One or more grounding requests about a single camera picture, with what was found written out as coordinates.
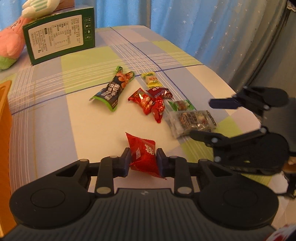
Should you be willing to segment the red square snack pack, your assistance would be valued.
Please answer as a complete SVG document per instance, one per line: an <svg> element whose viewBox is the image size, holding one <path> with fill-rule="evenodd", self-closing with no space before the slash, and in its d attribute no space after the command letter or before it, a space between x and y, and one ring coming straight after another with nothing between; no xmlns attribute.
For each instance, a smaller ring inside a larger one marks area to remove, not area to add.
<svg viewBox="0 0 296 241"><path fill-rule="evenodd" d="M126 133L132 160L129 167L132 170L165 179L160 175L156 159L156 143L153 140L139 138Z"/></svg>

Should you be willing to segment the green brown candy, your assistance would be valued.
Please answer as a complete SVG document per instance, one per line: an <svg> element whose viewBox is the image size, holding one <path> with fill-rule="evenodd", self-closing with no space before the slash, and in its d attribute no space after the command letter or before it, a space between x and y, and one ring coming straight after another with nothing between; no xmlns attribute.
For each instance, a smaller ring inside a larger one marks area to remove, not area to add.
<svg viewBox="0 0 296 241"><path fill-rule="evenodd" d="M169 101L169 105L174 111L191 111L195 109L188 99Z"/></svg>

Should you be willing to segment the dark red candy wrapper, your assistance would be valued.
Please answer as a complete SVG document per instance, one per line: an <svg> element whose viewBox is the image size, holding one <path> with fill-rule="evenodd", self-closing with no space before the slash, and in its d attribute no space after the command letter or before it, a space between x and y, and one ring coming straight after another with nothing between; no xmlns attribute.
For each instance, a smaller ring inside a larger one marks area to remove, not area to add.
<svg viewBox="0 0 296 241"><path fill-rule="evenodd" d="M168 98L172 99L173 95L168 88L165 87L154 87L147 90L148 94L150 94L153 98Z"/></svg>

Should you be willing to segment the clear silver snack packet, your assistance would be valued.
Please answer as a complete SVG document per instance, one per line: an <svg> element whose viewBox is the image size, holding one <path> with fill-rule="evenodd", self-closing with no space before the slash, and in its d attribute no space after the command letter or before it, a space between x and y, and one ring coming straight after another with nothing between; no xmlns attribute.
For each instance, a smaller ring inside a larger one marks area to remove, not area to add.
<svg viewBox="0 0 296 241"><path fill-rule="evenodd" d="M207 110L170 111L165 115L174 138L187 136L191 131L212 132L217 127Z"/></svg>

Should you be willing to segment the grey frilled curtain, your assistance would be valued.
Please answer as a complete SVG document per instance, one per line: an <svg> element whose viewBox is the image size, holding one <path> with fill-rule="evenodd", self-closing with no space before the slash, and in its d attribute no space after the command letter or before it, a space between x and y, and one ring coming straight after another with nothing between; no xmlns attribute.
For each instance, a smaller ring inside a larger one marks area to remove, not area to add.
<svg viewBox="0 0 296 241"><path fill-rule="evenodd" d="M295 97L294 11L290 11L271 53L250 85L280 88Z"/></svg>

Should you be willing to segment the blue star curtain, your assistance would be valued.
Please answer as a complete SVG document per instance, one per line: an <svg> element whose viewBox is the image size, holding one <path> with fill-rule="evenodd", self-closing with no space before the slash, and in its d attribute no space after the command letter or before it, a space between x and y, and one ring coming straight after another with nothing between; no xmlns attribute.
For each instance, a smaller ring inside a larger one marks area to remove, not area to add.
<svg viewBox="0 0 296 241"><path fill-rule="evenodd" d="M84 1L95 25L144 25L215 71L248 84L288 14L287 1Z"/></svg>

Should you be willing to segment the checkered tablecloth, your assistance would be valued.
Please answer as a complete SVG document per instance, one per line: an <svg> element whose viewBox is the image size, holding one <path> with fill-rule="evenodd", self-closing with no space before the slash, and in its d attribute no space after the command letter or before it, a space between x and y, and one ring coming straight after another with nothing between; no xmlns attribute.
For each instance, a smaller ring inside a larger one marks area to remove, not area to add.
<svg viewBox="0 0 296 241"><path fill-rule="evenodd" d="M127 134L155 141L167 155L189 162L212 159L212 150L187 136L175 138L170 123L130 100L147 90L144 73L153 72L173 101L188 100L206 110L217 132L233 137L259 128L244 108L212 109L212 98L234 94L215 72L144 26L95 31L95 47L32 65L27 52L1 72L11 81L12 116L9 191L41 178L78 159L98 162L120 155Z"/></svg>

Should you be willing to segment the red candy with peanuts picture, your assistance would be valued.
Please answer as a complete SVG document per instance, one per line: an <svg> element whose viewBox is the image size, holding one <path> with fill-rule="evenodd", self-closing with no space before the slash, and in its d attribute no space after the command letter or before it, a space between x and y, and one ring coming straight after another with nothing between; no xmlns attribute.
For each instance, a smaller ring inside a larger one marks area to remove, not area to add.
<svg viewBox="0 0 296 241"><path fill-rule="evenodd" d="M145 115L148 115L152 111L154 105L154 99L148 95L143 89L139 88L129 98L128 101L133 101L138 104Z"/></svg>

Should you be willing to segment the long dark green snack pack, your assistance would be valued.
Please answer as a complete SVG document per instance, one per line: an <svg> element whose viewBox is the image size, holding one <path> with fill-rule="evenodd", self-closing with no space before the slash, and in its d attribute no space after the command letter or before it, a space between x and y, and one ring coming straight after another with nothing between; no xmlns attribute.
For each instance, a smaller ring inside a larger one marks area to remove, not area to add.
<svg viewBox="0 0 296 241"><path fill-rule="evenodd" d="M121 66L117 66L115 75L105 88L97 92L89 100L99 100L103 102L110 111L116 111L120 95L126 86L134 79L133 71L123 72Z"/></svg>

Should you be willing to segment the yellow candy wrapper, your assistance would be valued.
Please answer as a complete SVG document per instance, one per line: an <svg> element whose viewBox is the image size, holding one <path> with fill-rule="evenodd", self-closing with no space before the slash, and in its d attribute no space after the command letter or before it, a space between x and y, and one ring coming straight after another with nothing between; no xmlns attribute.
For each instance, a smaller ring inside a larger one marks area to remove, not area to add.
<svg viewBox="0 0 296 241"><path fill-rule="evenodd" d="M149 89L163 86L154 72L142 73L141 77Z"/></svg>

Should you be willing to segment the orange plastic basket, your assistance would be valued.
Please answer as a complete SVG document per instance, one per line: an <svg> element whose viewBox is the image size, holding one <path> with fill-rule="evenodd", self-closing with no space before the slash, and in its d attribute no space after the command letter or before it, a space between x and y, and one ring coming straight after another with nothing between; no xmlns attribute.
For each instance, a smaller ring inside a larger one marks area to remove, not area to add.
<svg viewBox="0 0 296 241"><path fill-rule="evenodd" d="M10 185L10 135L12 127L12 115L9 108L8 93L11 80L1 83L1 122L0 122L0 185L1 185L1 237L4 237L16 226L16 222L9 208L11 197Z"/></svg>

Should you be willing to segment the green white carton box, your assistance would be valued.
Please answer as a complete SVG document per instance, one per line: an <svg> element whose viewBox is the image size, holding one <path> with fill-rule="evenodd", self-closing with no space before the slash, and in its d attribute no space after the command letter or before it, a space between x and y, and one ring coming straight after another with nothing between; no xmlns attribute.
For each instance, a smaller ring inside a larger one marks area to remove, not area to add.
<svg viewBox="0 0 296 241"><path fill-rule="evenodd" d="M23 26L32 65L95 47L94 8L79 5Z"/></svg>

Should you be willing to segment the pink green star plush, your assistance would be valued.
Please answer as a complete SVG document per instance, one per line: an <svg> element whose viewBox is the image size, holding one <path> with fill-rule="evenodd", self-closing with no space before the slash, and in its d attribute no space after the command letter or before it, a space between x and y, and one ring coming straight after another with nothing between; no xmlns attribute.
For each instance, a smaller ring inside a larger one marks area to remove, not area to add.
<svg viewBox="0 0 296 241"><path fill-rule="evenodd" d="M19 59L25 46L23 26L29 22L31 19L20 16L11 26L1 31L1 70L10 68Z"/></svg>

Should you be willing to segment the white bunny plush toy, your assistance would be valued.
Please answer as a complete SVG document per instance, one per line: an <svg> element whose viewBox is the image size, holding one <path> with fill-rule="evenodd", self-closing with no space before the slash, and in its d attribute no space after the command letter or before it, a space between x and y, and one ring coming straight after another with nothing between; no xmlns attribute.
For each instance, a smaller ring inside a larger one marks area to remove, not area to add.
<svg viewBox="0 0 296 241"><path fill-rule="evenodd" d="M50 15L60 4L60 0L27 0L22 5L22 17L38 19Z"/></svg>

